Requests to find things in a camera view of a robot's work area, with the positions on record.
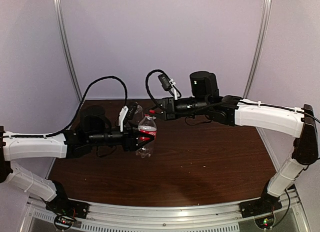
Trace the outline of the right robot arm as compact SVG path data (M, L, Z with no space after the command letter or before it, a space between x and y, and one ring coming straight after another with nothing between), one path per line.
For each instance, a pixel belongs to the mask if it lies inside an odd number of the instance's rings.
M239 96L220 96L214 73L197 71L190 74L192 96L183 98L177 91L171 97L155 99L149 87L151 75L158 79L165 91L176 88L175 82L160 69L149 72L145 88L163 120L203 115L210 121L228 126L250 126L281 132L295 138L293 151L279 171L265 184L259 199L242 203L244 212L273 211L283 192L290 187L302 171L319 159L318 132L311 105L283 107L254 102Z

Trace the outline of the large clear plastic bottle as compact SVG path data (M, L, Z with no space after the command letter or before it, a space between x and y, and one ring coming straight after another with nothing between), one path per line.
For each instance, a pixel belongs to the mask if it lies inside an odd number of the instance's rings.
M135 125L138 125L144 118L143 108L141 105L137 105L136 111L134 113L133 119L131 122Z

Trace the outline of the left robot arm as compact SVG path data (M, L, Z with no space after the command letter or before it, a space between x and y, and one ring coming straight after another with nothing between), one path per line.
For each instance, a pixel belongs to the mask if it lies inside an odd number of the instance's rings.
M56 213L67 214L75 208L63 186L24 169L15 162L21 158L53 157L80 158L100 146L121 146L124 151L137 151L154 141L157 129L125 124L133 117L134 107L124 106L119 114L118 126L112 127L103 107L93 105L82 110L74 130L56 135L16 134L0 130L0 181L10 183L39 196Z

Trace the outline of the small cola bottle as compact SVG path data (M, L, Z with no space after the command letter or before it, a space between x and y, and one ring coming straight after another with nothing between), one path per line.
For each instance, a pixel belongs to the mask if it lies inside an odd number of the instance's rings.
M138 124L138 131L142 133L138 142L147 142L136 151L136 155L141 158L150 158L154 152L155 139L157 135L157 126L154 118L151 115L145 114L143 120Z

